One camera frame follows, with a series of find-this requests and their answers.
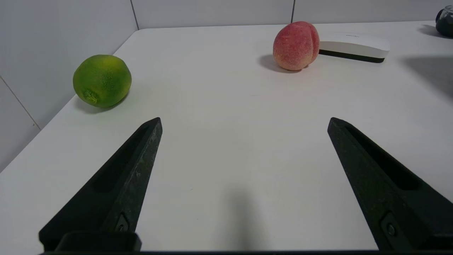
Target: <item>tile grout line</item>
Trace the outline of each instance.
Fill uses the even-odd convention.
[[[135,15],[135,9],[134,9],[134,4],[132,3],[132,0],[130,0],[130,5],[132,6],[132,12],[134,13],[134,19],[135,19],[135,24],[137,25],[137,30],[140,30],[139,22],[137,21],[137,15]]]
[[[294,18],[294,7],[295,6],[296,6],[296,0],[293,1],[293,12],[291,13],[291,23],[293,22],[293,18]]]
[[[42,129],[39,127],[39,125],[36,123],[36,121],[33,119],[33,117],[30,115],[30,113],[27,111],[27,109],[25,108],[25,106],[22,104],[22,102],[19,100],[19,98],[17,98],[16,94],[14,94],[13,90],[9,87],[9,85],[6,83],[6,81],[3,79],[3,77],[0,76],[0,79],[5,83],[6,87],[11,91],[11,93],[13,94],[13,96],[16,98],[17,102],[20,103],[20,105],[22,106],[22,108],[25,110],[25,112],[28,114],[28,116],[30,117],[30,119],[33,121],[33,123],[38,127],[38,129],[41,131]]]

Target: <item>black base strip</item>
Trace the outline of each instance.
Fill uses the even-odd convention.
[[[354,54],[337,52],[337,51],[330,51],[330,50],[324,50],[324,49],[320,49],[319,50],[319,54],[328,55],[328,56],[334,56],[334,57],[339,57],[339,58],[345,58],[345,59],[354,59],[354,60],[360,60],[360,61],[367,61],[367,62],[372,62],[372,63],[382,63],[382,62],[384,62],[384,59],[378,59],[378,58],[372,58],[372,57],[366,57],[366,56],[361,56],[361,55],[354,55]]]

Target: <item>white table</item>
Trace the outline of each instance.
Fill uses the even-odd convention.
[[[376,249],[327,126],[349,121],[453,200],[453,40],[432,25],[316,25],[387,38],[390,53],[297,73],[271,56],[282,25],[135,32],[115,53],[127,99],[103,111],[74,97],[0,174],[1,253],[41,252],[38,231],[154,117],[143,250]]]

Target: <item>peach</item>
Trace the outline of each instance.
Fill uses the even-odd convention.
[[[287,70],[300,70],[311,64],[319,53],[316,28],[304,21],[285,26],[274,41],[274,59]]]

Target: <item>green lime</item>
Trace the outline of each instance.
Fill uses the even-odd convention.
[[[86,103],[107,108],[117,104],[129,91],[132,76],[124,61],[112,55],[87,58],[74,72],[72,84]]]

